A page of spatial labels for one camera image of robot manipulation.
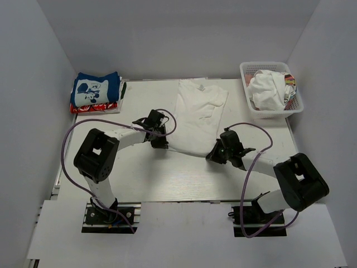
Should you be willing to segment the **white t-shirt with robot print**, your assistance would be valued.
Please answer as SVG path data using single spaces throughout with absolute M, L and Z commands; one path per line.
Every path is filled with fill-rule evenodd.
M 228 95 L 217 85 L 180 80 L 173 113 L 177 127 L 167 136 L 169 150 L 205 157 L 215 145 Z

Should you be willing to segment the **white t-shirt with colourful print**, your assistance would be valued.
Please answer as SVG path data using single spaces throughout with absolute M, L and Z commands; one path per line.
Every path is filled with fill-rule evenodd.
M 258 70 L 244 78 L 248 97 L 260 111 L 284 111 L 296 95 L 297 83 L 290 73 Z

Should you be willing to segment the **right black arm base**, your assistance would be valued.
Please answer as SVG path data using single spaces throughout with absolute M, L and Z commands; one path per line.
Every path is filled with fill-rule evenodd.
M 271 221 L 276 215 L 279 217 L 266 229 L 264 229 L 257 237 L 286 237 L 287 232 L 284 228 L 285 219 L 283 214 L 279 212 L 273 212 L 269 214 L 260 214 L 256 212 L 252 206 L 243 207 L 243 223 L 244 229 L 248 235 L 256 233 L 269 221 Z M 228 213 L 228 217 L 233 220 L 234 237 L 244 237 L 240 226 L 240 207 L 234 206 L 231 208 L 231 212 Z

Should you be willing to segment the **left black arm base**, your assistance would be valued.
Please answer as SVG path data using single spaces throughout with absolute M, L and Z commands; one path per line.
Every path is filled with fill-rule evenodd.
M 140 222 L 141 206 L 141 203 L 119 203 L 117 206 L 117 211 L 122 213 L 132 226 L 134 230 L 132 231 L 122 216 L 96 208 L 92 204 L 87 203 L 81 232 L 132 235 L 136 232 Z

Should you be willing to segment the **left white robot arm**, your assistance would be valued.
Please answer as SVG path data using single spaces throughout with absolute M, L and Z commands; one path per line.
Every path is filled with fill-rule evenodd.
M 131 126 L 109 132 L 94 128 L 87 134 L 74 157 L 74 166 L 88 183 L 91 201 L 99 208 L 99 217 L 104 222 L 111 223 L 118 216 L 118 201 L 109 181 L 117 152 L 145 142 L 154 149 L 167 149 L 166 119 L 162 112 L 153 109 Z

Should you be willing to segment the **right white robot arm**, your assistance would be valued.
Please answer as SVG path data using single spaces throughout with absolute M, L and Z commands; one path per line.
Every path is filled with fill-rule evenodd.
M 223 132 L 206 159 L 218 164 L 230 162 L 247 175 L 257 172 L 277 179 L 279 189 L 259 195 L 252 201 L 252 217 L 266 222 L 273 212 L 305 210 L 330 192 L 329 186 L 303 153 L 287 159 L 245 148 L 233 130 Z

